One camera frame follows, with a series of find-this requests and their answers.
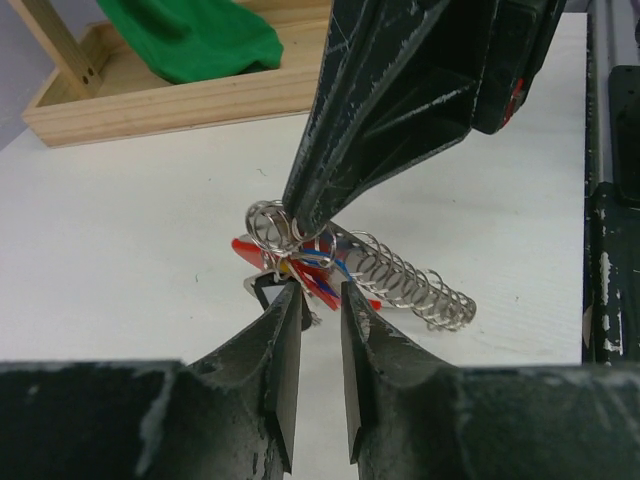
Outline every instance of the spiral wire coil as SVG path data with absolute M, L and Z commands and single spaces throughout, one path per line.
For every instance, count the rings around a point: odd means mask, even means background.
M 312 261 L 324 269 L 336 264 L 338 241 L 346 239 L 354 248 L 343 259 L 358 286 L 397 308 L 410 309 L 431 330 L 456 331 L 471 322 L 475 302 L 449 288 L 433 270 L 417 269 L 376 237 L 363 231 L 347 232 L 332 223 L 314 235 L 303 234 L 280 201 L 260 201 L 247 210 L 247 233 L 262 251 L 265 267 L 279 275 L 286 260 Z M 320 252 L 320 238 L 329 239 L 329 252 Z M 314 241 L 316 253 L 303 244 Z

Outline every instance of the wall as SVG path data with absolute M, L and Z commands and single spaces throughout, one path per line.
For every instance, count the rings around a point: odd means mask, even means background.
M 87 23 L 104 20 L 95 0 L 52 0 L 74 35 Z M 53 62 L 6 0 L 0 0 L 0 149 L 26 127 L 27 103 L 53 70 Z

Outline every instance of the green towel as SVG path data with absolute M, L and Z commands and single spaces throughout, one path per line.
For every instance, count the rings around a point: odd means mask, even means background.
M 152 72 L 171 83 L 278 68 L 282 44 L 261 17 L 231 0 L 98 0 Z

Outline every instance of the white table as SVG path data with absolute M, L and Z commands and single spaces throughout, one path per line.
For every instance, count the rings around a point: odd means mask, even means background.
M 459 333 L 387 319 L 459 365 L 578 363 L 585 24 L 565 15 L 534 90 L 500 134 L 380 185 L 337 222 L 364 229 L 478 302 Z M 255 200 L 279 198 L 297 116 L 50 150 L 0 152 L 0 358 L 181 358 L 261 312 L 229 247 Z M 294 477 L 348 466 L 337 315 L 303 336 Z

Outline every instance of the wooden frame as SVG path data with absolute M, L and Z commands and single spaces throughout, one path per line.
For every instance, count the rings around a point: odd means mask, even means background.
M 108 22 L 78 43 L 48 0 L 9 0 L 56 63 L 23 118 L 49 146 L 307 112 L 315 95 L 330 0 L 248 0 L 284 44 L 278 70 L 184 85 L 149 71 Z

